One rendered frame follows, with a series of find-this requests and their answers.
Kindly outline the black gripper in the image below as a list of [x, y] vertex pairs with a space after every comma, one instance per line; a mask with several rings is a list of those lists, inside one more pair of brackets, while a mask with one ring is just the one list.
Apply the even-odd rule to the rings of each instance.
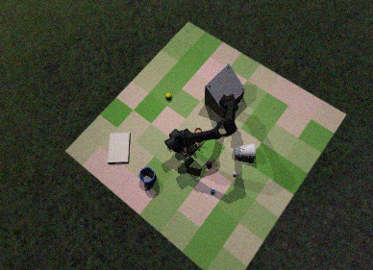
[[[172, 136], [175, 136], [179, 131], [177, 129], [173, 130], [170, 134], [169, 134], [169, 137], [172, 137]], [[188, 149], [186, 150], [186, 152], [192, 156], [196, 151], [197, 151], [197, 147], [193, 144], [189, 147], [187, 147]]]

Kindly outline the dark blue cylinder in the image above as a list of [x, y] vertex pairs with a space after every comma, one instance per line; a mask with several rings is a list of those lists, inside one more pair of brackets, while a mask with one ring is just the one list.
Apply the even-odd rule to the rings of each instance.
[[143, 168], [139, 173], [139, 177], [146, 184], [153, 184], [157, 179], [154, 170], [150, 167]]

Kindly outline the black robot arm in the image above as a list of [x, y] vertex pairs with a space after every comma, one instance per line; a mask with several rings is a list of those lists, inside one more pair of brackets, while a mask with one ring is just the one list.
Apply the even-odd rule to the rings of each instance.
[[[170, 137], [165, 141], [168, 149], [174, 152], [182, 153], [183, 148], [193, 145], [194, 142], [205, 141], [210, 139], [219, 139], [220, 137], [229, 136], [236, 132], [235, 116], [238, 110], [238, 104], [234, 94], [222, 96], [219, 104], [227, 110], [226, 118], [223, 118], [218, 122], [215, 128], [209, 131], [204, 131], [200, 133], [192, 133], [188, 129], [179, 131], [175, 136]], [[221, 135], [219, 133], [219, 128], [223, 124], [226, 134]]]

